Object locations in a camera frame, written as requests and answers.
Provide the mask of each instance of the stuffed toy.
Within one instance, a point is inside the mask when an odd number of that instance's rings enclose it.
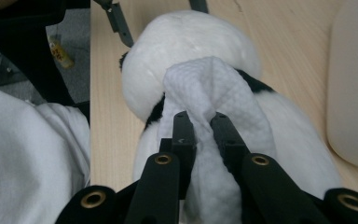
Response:
[[[309,194],[341,186],[328,149],[307,116],[259,81],[252,41],[230,23],[196,11],[176,11],[147,25],[120,60],[123,94],[145,123],[134,163],[140,178],[159,141],[172,137],[172,116],[187,111],[197,156],[182,209],[186,223],[241,223],[241,192],[222,163],[209,121],[228,115],[252,152],[274,158]]]

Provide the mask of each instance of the white bottle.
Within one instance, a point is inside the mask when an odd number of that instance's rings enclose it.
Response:
[[[348,0],[333,24],[327,89],[327,137],[358,165],[358,0]]]

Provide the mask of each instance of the white cloth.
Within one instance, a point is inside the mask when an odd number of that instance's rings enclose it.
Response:
[[[329,150],[310,119],[277,92],[255,94],[274,135],[277,162],[304,191],[322,199],[328,189],[342,188]]]
[[[127,106],[146,122],[161,99],[167,69],[210,56],[252,77],[261,76],[255,45],[229,22],[194,10],[158,16],[147,24],[123,63],[122,86]]]
[[[78,109],[0,92],[0,223],[54,223],[90,182],[90,128]]]
[[[248,84],[231,66],[208,57],[171,67],[164,77],[164,88],[158,142],[172,137],[173,116],[184,110],[198,141],[184,221],[241,223],[241,191],[223,164],[210,121],[216,111],[228,115],[252,152],[275,158],[269,122]]]

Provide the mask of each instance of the wooden table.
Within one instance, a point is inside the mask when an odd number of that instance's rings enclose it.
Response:
[[[127,108],[118,60],[129,49],[91,1],[91,183],[121,190],[131,183],[144,128]],[[257,45],[262,80],[298,104],[326,141],[325,109],[332,21],[343,0],[209,0],[210,14],[230,21]],[[186,0],[121,0],[134,41],[165,12],[190,9]],[[344,186],[358,191],[358,167],[331,150]]]

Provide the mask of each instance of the gray floor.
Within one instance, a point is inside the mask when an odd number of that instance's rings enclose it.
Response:
[[[56,62],[72,98],[76,103],[88,101],[90,99],[90,10],[67,10],[64,20],[47,27],[47,32],[48,35],[60,39],[62,47],[75,62],[75,66],[68,69],[62,68]],[[46,102],[28,80],[0,86],[0,90],[36,105]]]

